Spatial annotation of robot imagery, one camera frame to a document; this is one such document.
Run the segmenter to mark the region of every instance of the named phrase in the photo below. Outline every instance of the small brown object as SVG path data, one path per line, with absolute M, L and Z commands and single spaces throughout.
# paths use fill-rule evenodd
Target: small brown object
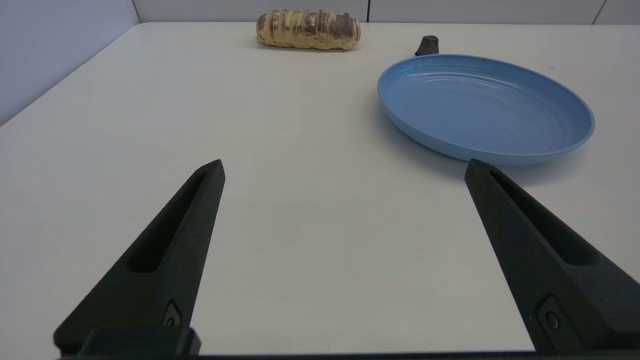
M 351 49 L 360 41 L 360 22 L 349 13 L 273 10 L 256 22 L 258 41 L 299 49 Z

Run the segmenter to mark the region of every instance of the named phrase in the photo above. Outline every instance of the table surface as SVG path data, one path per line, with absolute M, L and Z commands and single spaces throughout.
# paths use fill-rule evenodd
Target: table surface
M 268 48 L 254 31 L 135 26 L 0 127 L 2 358 L 55 358 L 53 330 L 217 158 L 202 353 L 532 349 L 466 164 L 381 111 L 379 75 L 423 35 L 591 106 L 585 146 L 504 171 L 640 279 L 640 26 L 362 24 L 348 52 Z

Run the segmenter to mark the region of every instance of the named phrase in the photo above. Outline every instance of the white wall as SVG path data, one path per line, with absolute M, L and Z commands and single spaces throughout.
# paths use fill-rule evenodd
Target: white wall
M 134 0 L 140 21 L 256 21 L 274 9 L 335 10 L 367 20 L 369 0 Z
M 137 23 L 131 0 L 0 0 L 0 125 Z
M 371 0 L 369 21 L 591 24 L 603 2 L 604 0 Z

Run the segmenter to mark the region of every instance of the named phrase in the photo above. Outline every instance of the dark object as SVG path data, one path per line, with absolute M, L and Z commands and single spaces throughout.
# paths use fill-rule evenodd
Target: dark object
M 640 348 L 640 285 L 500 170 L 465 180 L 538 351 Z
M 101 328 L 91 332 L 78 356 L 198 355 L 200 339 L 190 327 Z
M 58 328 L 56 345 L 73 360 L 640 359 L 640 285 L 495 167 L 471 160 L 465 180 L 537 352 L 195 356 L 187 326 L 220 161 L 187 180 Z
M 420 47 L 418 51 L 415 52 L 416 56 L 422 55 L 433 55 L 439 54 L 440 49 L 438 47 L 438 37 L 433 35 L 428 35 L 426 37 L 422 37 L 422 41 L 420 42 Z
M 63 356 L 101 327 L 189 326 L 224 182 L 220 160 L 191 175 L 58 327 Z

